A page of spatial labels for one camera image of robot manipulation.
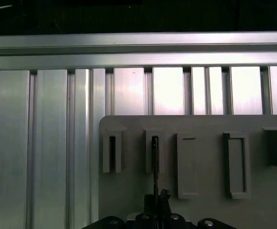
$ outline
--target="black mechanical part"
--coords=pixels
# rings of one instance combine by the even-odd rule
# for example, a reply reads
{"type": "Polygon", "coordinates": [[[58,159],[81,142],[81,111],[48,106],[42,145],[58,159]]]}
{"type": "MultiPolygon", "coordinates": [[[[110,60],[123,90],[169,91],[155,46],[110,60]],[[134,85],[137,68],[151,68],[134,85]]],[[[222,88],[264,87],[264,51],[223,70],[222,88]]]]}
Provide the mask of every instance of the black mechanical part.
{"type": "Polygon", "coordinates": [[[216,219],[205,218],[198,222],[199,229],[236,229],[230,225],[222,223],[216,219]]]}
{"type": "Polygon", "coordinates": [[[117,218],[115,216],[108,216],[82,229],[123,229],[123,228],[125,228],[125,223],[122,219],[117,218]]]}
{"type": "Polygon", "coordinates": [[[142,213],[136,216],[133,229],[156,228],[156,225],[157,220],[155,216],[142,213]]]}

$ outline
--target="aluminum rail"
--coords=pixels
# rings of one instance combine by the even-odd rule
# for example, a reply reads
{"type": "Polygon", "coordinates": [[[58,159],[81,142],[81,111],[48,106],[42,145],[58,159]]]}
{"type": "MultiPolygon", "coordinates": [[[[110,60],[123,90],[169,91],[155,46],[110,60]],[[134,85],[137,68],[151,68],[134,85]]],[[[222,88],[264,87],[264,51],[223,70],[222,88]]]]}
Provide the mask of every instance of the aluminum rail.
{"type": "Polygon", "coordinates": [[[0,36],[0,55],[201,51],[277,52],[277,32],[0,36]]]}

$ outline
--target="narrow slot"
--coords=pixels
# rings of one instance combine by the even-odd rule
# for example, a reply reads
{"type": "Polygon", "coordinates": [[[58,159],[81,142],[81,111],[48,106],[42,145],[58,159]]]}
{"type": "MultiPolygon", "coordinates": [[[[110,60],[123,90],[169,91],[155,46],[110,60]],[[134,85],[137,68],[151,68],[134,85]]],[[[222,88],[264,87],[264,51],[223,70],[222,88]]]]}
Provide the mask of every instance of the narrow slot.
{"type": "Polygon", "coordinates": [[[153,76],[151,68],[144,68],[144,84],[145,84],[145,93],[144,93],[144,114],[153,115],[153,76]]]}
{"type": "Polygon", "coordinates": [[[192,89],[192,77],[191,69],[183,68],[184,76],[184,107],[186,115],[193,115],[193,89],[192,89]]]}
{"type": "Polygon", "coordinates": [[[116,149],[116,138],[115,136],[109,137],[109,153],[110,153],[110,171],[115,169],[115,149],[116,149]]]}
{"type": "Polygon", "coordinates": [[[114,115],[114,69],[105,73],[105,114],[114,115]]]}
{"type": "Polygon", "coordinates": [[[204,69],[206,114],[212,115],[210,68],[204,69]]]}
{"type": "Polygon", "coordinates": [[[271,82],[269,67],[260,67],[263,114],[272,114],[271,82]]]}
{"type": "Polygon", "coordinates": [[[151,138],[152,166],[153,169],[159,168],[159,137],[151,138]]]}
{"type": "Polygon", "coordinates": [[[33,210],[33,171],[34,171],[34,155],[33,155],[33,125],[34,125],[34,98],[35,98],[35,79],[37,73],[30,74],[29,79],[29,111],[28,111],[28,150],[27,150],[27,182],[26,182],[26,228],[32,228],[32,210],[33,210]]]}
{"type": "Polygon", "coordinates": [[[222,68],[224,115],[233,114],[232,78],[229,67],[222,68]]]}

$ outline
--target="gray plastic panel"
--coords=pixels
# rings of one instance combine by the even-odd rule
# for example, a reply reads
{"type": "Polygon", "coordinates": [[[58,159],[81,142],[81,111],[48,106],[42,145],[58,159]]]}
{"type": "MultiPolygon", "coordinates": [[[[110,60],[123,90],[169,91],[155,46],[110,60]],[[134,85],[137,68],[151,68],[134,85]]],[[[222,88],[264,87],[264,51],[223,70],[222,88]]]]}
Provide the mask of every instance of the gray plastic panel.
{"type": "Polygon", "coordinates": [[[277,167],[271,166],[269,161],[269,142],[264,130],[267,126],[277,128],[277,115],[104,117],[99,126],[101,142],[105,130],[126,128],[127,150],[124,152],[127,167],[119,174],[104,174],[100,149],[99,217],[115,215],[125,219],[128,214],[143,211],[144,195],[153,193],[153,174],[146,173],[145,129],[163,128],[165,171],[159,174],[159,190],[164,188],[171,191],[170,205],[173,212],[193,223],[210,217],[236,228],[277,227],[277,167]],[[230,159],[233,167],[231,174],[238,177],[235,178],[236,184],[232,184],[232,192],[249,191],[246,184],[250,180],[240,182],[239,175],[246,170],[239,158],[250,152],[250,170],[247,172],[251,176],[251,198],[248,199],[231,198],[224,133],[233,132],[244,134],[248,139],[245,143],[248,150],[241,150],[243,140],[236,139],[236,156],[230,159]],[[179,150],[177,141],[177,134],[181,133],[195,137],[195,140],[184,140],[183,150],[179,150]],[[192,163],[193,154],[190,154],[193,147],[195,163],[192,163]],[[195,165],[195,169],[186,165],[195,165]],[[197,174],[196,185],[194,171],[197,174]],[[191,199],[179,199],[182,195],[191,199]]]}

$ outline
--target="metal groove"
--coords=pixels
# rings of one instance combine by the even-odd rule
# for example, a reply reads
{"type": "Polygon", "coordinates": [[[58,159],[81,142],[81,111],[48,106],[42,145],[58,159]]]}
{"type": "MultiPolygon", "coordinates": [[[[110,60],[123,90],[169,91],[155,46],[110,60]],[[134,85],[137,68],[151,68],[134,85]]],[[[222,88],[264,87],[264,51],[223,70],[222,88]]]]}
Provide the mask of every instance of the metal groove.
{"type": "Polygon", "coordinates": [[[114,114],[114,74],[106,72],[105,76],[105,90],[106,90],[106,115],[114,114]]]}
{"type": "Polygon", "coordinates": [[[272,114],[271,81],[269,67],[261,68],[261,88],[262,88],[262,106],[263,114],[272,114]]]}
{"type": "Polygon", "coordinates": [[[192,73],[190,69],[183,69],[184,75],[184,102],[185,114],[193,115],[193,88],[192,88],[192,73]]]}
{"type": "Polygon", "coordinates": [[[65,228],[74,228],[74,134],[75,134],[75,75],[68,73],[66,105],[66,190],[65,228]]]}
{"type": "Polygon", "coordinates": [[[224,114],[233,115],[231,68],[223,69],[223,92],[224,114]]]}
{"type": "Polygon", "coordinates": [[[26,178],[26,215],[25,228],[32,228],[33,211],[33,108],[34,108],[34,81],[35,75],[30,74],[29,78],[29,106],[28,106],[28,139],[27,139],[27,178],[26,178]]]}
{"type": "Polygon", "coordinates": [[[144,114],[154,115],[153,112],[153,75],[152,72],[144,73],[144,83],[145,83],[145,99],[144,99],[144,114]]]}
{"type": "Polygon", "coordinates": [[[212,101],[211,101],[211,82],[210,82],[210,68],[204,69],[205,77],[205,105],[206,105],[206,114],[212,114],[212,101]]]}

